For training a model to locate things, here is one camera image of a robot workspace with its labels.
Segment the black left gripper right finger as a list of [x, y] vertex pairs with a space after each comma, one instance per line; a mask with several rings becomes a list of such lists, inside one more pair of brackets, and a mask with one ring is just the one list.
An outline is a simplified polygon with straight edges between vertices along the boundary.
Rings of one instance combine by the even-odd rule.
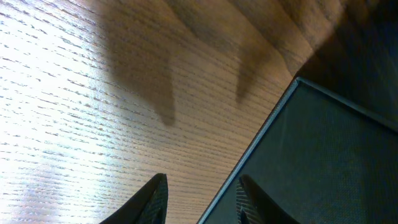
[[236, 213], [241, 224], [299, 224], [248, 175], [236, 185]]

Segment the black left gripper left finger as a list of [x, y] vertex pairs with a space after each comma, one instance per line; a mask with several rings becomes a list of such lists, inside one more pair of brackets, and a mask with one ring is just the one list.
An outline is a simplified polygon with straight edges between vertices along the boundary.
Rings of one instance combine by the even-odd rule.
[[167, 175], [158, 173], [101, 224], [165, 224], [168, 197]]

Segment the dark green gift box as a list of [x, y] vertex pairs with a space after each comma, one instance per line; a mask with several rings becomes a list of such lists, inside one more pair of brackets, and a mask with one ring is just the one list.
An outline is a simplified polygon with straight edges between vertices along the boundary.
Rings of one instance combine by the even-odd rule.
[[396, 223], [397, 94], [295, 79], [200, 223], [237, 222], [242, 175], [300, 223]]

